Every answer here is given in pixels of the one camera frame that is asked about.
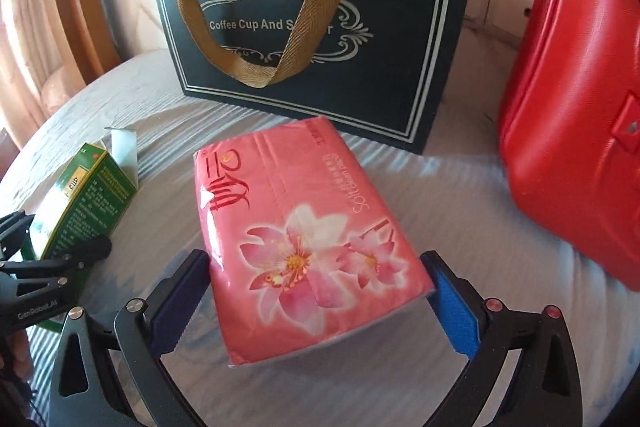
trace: pink tissue pack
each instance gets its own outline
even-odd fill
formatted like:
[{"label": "pink tissue pack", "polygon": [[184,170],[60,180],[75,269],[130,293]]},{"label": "pink tissue pack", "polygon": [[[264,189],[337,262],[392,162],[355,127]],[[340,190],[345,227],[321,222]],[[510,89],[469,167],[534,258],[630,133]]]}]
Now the pink tissue pack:
[{"label": "pink tissue pack", "polygon": [[433,290],[325,118],[205,147],[195,181],[232,365],[335,340]]}]

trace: white border line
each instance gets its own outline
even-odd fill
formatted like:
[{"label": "white border line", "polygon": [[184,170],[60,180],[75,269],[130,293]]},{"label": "white border line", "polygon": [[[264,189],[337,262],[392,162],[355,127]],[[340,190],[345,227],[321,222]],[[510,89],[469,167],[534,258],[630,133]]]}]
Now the white border line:
[{"label": "white border line", "polygon": [[[434,50],[433,50],[433,54],[430,54],[430,48],[431,48],[431,41],[433,39],[433,29],[434,29],[434,24],[435,24],[435,20],[436,20],[436,13],[438,10],[438,4],[440,2],[440,0],[436,0],[436,6],[434,8],[433,11],[433,17],[431,20],[431,30],[430,30],[430,35],[428,38],[428,42],[427,42],[427,47],[426,47],[426,53],[425,53],[425,59],[424,59],[424,63],[422,65],[422,71],[420,72],[420,81],[418,83],[417,86],[417,90],[416,90],[416,95],[414,98],[414,105],[412,107],[412,112],[410,114],[408,123],[407,123],[407,128],[405,130],[404,133],[400,133],[398,132],[396,129],[389,129],[377,124],[373,124],[370,122],[365,122],[362,120],[358,120],[356,118],[350,118],[347,117],[345,115],[340,115],[340,114],[335,114],[332,113],[330,111],[322,111],[322,112],[318,112],[318,109],[315,108],[311,108],[311,107],[306,107],[303,105],[299,105],[299,104],[295,104],[292,102],[285,102],[282,100],[273,100],[271,98],[267,98],[267,97],[262,97],[262,96],[255,96],[252,94],[245,94],[245,93],[237,93],[237,92],[231,92],[231,91],[227,91],[227,90],[223,90],[223,89],[215,89],[215,88],[207,88],[207,87],[199,87],[199,86],[190,86],[187,83],[186,80],[186,76],[184,74],[184,69],[182,67],[182,63],[180,61],[180,57],[177,53],[177,47],[175,45],[175,39],[173,36],[173,32],[171,30],[171,24],[169,21],[169,17],[168,17],[168,13],[166,10],[166,5],[164,3],[164,0],[160,0],[161,1],[161,12],[162,15],[164,17],[164,22],[165,25],[168,29],[168,37],[170,40],[170,46],[172,48],[172,51],[174,52],[174,57],[176,58],[176,63],[178,64],[178,73],[180,76],[180,80],[181,83],[183,85],[183,88],[185,90],[189,90],[189,91],[193,91],[193,92],[202,92],[202,93],[213,93],[213,94],[220,94],[222,96],[225,96],[225,98],[236,98],[238,100],[247,100],[249,102],[257,102],[257,103],[265,103],[266,105],[271,105],[273,107],[281,107],[284,109],[288,109],[288,110],[294,110],[294,111],[299,111],[299,112],[306,112],[307,114],[313,114],[313,115],[319,115],[319,114],[325,114],[327,116],[330,116],[332,120],[335,121],[340,121],[342,123],[348,124],[348,125],[352,125],[354,127],[358,127],[358,128],[362,128],[365,130],[368,130],[370,132],[373,133],[377,133],[377,134],[382,134],[384,136],[388,136],[394,139],[399,139],[405,142],[413,142],[413,140],[415,139],[415,134],[417,133],[417,128],[418,125],[420,123],[420,117],[422,115],[422,112],[424,110],[424,105],[426,104],[426,98],[428,95],[428,90],[429,87],[431,85],[431,78],[433,76],[433,70],[435,67],[435,63],[436,60],[434,59],[437,58],[438,55],[438,50],[440,47],[440,41],[442,39],[442,31],[444,28],[444,22],[446,20],[446,12],[447,12],[447,6],[449,3],[449,0],[444,0],[443,4],[442,4],[442,10],[440,12],[440,24],[438,25],[438,34],[436,35],[436,41],[435,41],[435,46],[434,46]],[[424,73],[427,67],[427,63],[430,62],[430,67],[428,69],[428,75],[427,75],[427,82],[426,84],[424,84]],[[416,113],[416,107],[417,107],[417,100],[418,98],[420,98],[420,105],[417,111],[417,118],[415,117],[415,113]]]}]

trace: metal screw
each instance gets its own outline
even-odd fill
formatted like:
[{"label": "metal screw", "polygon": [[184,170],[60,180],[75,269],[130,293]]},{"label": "metal screw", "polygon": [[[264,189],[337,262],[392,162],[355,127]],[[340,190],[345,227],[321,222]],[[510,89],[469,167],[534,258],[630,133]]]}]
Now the metal screw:
[{"label": "metal screw", "polygon": [[127,311],[131,313],[139,312],[142,309],[144,301],[142,299],[131,299],[127,303]]},{"label": "metal screw", "polygon": [[484,302],[484,305],[486,306],[486,308],[491,311],[491,312],[501,312],[502,308],[504,307],[504,305],[502,304],[502,301],[500,299],[487,299]]},{"label": "metal screw", "polygon": [[80,306],[76,306],[69,311],[69,318],[74,321],[82,317],[82,314],[84,314],[84,310]]},{"label": "metal screw", "polygon": [[551,317],[552,319],[559,319],[560,317],[562,317],[562,312],[560,311],[560,308],[558,308],[558,306],[547,306],[546,314],[549,315],[549,317]]}]

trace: pink curtain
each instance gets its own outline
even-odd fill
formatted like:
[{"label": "pink curtain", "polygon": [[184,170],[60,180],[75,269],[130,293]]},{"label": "pink curtain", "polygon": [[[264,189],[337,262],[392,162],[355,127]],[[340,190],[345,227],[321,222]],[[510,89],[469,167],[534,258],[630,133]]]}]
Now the pink curtain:
[{"label": "pink curtain", "polygon": [[0,128],[22,148],[75,94],[43,0],[0,0]]}]

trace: green box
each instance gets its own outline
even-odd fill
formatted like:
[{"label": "green box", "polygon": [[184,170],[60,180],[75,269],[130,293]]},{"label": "green box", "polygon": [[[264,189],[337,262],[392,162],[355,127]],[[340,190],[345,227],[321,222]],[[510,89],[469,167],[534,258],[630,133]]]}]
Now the green box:
[{"label": "green box", "polygon": [[[23,258],[50,259],[81,241],[110,236],[135,193],[136,186],[113,157],[85,143],[36,211],[30,227],[33,252],[23,246]],[[79,274],[78,296],[88,276],[88,271]],[[59,330],[50,321],[42,325]]]}]

